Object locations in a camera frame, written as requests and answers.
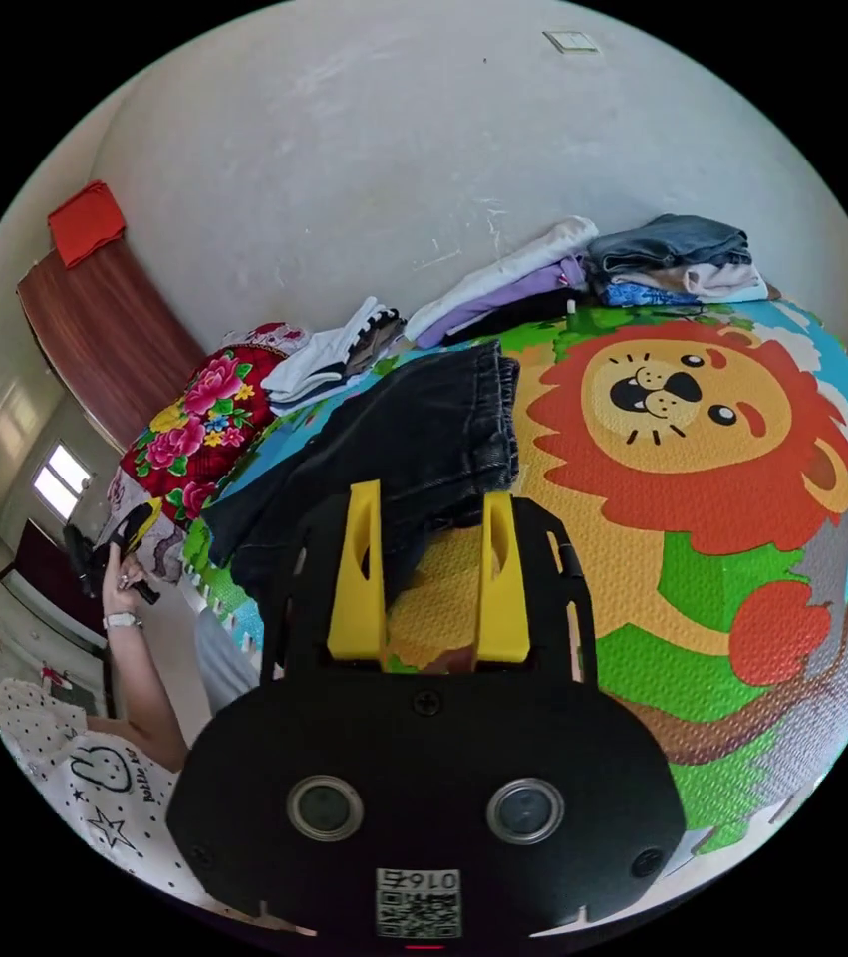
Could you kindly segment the person's left hand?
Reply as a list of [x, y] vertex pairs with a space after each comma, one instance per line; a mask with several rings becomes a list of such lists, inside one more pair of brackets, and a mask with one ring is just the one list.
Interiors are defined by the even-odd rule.
[[135, 586], [145, 578], [146, 573], [137, 556], [134, 553], [123, 555], [121, 547], [112, 542], [101, 590], [104, 616], [136, 614], [138, 600]]

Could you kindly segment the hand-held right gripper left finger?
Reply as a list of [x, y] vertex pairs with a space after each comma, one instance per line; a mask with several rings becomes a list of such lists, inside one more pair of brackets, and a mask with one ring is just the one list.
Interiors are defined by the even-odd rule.
[[387, 613], [381, 487], [351, 486], [327, 645], [335, 660], [382, 660]]

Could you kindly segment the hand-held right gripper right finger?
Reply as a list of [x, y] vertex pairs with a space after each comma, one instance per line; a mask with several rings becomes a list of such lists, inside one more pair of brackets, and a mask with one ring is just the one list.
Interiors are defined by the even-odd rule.
[[530, 648], [513, 498], [483, 499], [476, 616], [476, 660], [522, 663]]

